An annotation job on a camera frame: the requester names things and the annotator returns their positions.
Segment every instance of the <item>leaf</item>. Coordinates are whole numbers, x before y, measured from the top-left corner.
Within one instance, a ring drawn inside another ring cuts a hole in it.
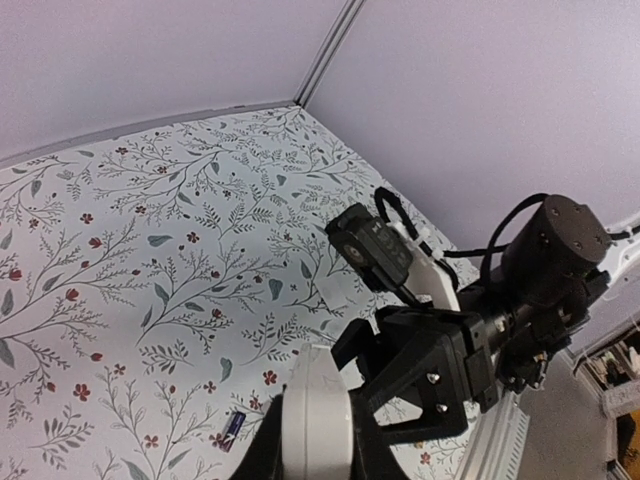
[[[190,451],[191,451],[191,449],[185,450],[184,452],[179,453],[178,455],[173,457],[171,460],[169,460],[169,463],[167,464],[169,466],[169,470],[171,470],[178,463],[180,463],[180,460],[182,460],[187,455],[187,453],[189,453]]]
[[[313,275],[311,275],[311,270],[307,267],[307,264],[304,263],[304,260],[300,260],[300,270],[302,270],[302,276],[309,280]]]
[[[194,302],[187,302],[184,304],[187,310],[193,310],[194,312],[204,312],[204,308]]]
[[[336,182],[338,185],[342,185],[340,179],[338,179],[338,177],[336,177],[333,173],[328,173],[327,175],[329,175],[329,178]]]
[[[269,280],[269,289],[271,290],[271,300],[277,300],[282,291],[282,281],[272,278]]]
[[[184,203],[188,203],[189,205],[193,205],[193,202],[189,197],[187,197],[184,193],[178,192],[178,198],[182,200]]]
[[[2,301],[2,306],[0,307],[0,313],[2,313],[5,317],[11,313],[13,310],[13,292],[11,289],[7,290],[7,293],[4,294],[4,300]]]
[[[142,320],[142,324],[140,325],[142,328],[147,326],[149,320],[151,320],[151,315],[153,315],[153,307],[149,307],[149,311],[144,316],[144,320]]]
[[[40,180],[34,180],[33,182],[31,182],[31,197],[32,198],[36,198],[36,195],[40,191],[41,187],[42,187],[42,182]]]
[[[140,470],[140,468],[135,463],[128,462],[124,458],[122,459],[122,461],[129,468],[129,475],[131,476],[132,480],[149,480],[149,477],[147,477],[147,475],[142,470]]]
[[[2,360],[7,366],[15,369],[15,360],[13,358],[13,353],[9,350],[9,345],[7,341],[0,338],[0,360]]]
[[[153,286],[155,288],[156,295],[158,295],[158,297],[162,299],[162,301],[164,302],[164,305],[166,306],[167,303],[169,303],[169,294],[164,288],[162,288],[162,285],[154,283]]]
[[[55,285],[55,283],[58,281],[58,279],[60,278],[62,274],[58,274],[54,277],[51,277],[50,279],[48,279],[46,282],[44,282],[42,284],[42,291],[43,292],[48,292],[49,290],[51,290],[51,287],[53,287]]]
[[[169,240],[173,240],[173,237],[171,235],[149,235],[147,237],[147,242],[149,242],[149,245],[151,245],[152,247],[159,247]]]
[[[13,238],[13,230],[9,230],[9,233],[7,233],[7,236],[4,237],[0,242],[0,248],[3,250],[6,250],[7,248],[9,248],[9,245],[11,245],[12,238]]]
[[[220,379],[220,383],[224,382],[227,378],[231,376],[231,369],[233,368],[233,362],[228,358],[221,358],[220,365],[222,366],[222,378]]]

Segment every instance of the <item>bolt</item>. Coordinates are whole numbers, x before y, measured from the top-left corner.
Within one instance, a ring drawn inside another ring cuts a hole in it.
[[[440,381],[440,375],[437,373],[427,373],[427,380],[429,380],[429,383],[432,385],[435,385]]]
[[[496,320],[495,325],[496,325],[496,329],[500,333],[504,333],[504,331],[507,329],[507,326],[505,325],[504,320]]]

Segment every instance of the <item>red flower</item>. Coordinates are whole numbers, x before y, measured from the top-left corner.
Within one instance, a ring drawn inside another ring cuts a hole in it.
[[[91,390],[87,388],[86,383],[83,383],[82,385],[76,383],[76,389],[73,391],[74,397],[80,397],[81,402],[86,402],[89,395],[91,395]]]
[[[69,290],[67,290],[65,297],[70,302],[75,302],[78,298],[78,295],[80,295],[80,292],[78,292],[75,288],[70,288]]]
[[[222,445],[222,441],[224,440],[224,436],[221,433],[216,433],[216,436],[209,435],[209,441],[211,441],[211,445],[214,447],[219,447]]]
[[[17,282],[21,278],[22,278],[22,271],[18,270],[17,268],[12,268],[11,271],[9,272],[9,280],[13,280],[14,282]]]
[[[93,237],[89,240],[89,245],[91,245],[91,248],[100,248],[102,246],[102,240],[98,237]]]
[[[156,448],[158,447],[158,436],[154,435],[153,437],[151,437],[150,435],[145,435],[144,436],[144,440],[147,442],[145,447],[147,448]]]
[[[251,400],[249,400],[249,406],[254,410],[262,409],[262,404],[258,400],[258,397],[251,397]]]
[[[204,389],[205,389],[209,394],[211,394],[211,393],[215,392],[215,391],[218,389],[218,387],[216,387],[216,386],[213,384],[213,382],[212,382],[211,380],[209,380],[209,383],[207,383],[207,384],[204,386]]]
[[[275,385],[276,381],[278,380],[278,375],[273,373],[273,370],[264,372],[262,376],[264,377],[264,383],[267,385],[267,387],[269,385]]]

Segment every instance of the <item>wall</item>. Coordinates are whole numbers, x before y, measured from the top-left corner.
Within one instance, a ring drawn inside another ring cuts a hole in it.
[[[290,100],[344,0],[0,6],[0,159],[209,108]]]
[[[640,210],[640,5],[369,0],[309,106],[459,247],[525,196]]]

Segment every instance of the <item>tablecloth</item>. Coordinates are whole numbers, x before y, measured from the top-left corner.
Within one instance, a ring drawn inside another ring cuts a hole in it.
[[[167,125],[0,172],[0,479],[223,479],[305,342],[393,301],[325,224],[379,173],[299,107]],[[429,226],[433,245],[449,241]],[[454,266],[463,283],[475,277]],[[343,286],[330,307],[317,284]],[[381,421],[405,418],[391,402]],[[246,414],[230,452],[221,434]],[[468,406],[471,425],[477,408]],[[469,432],[394,449],[452,478]]]

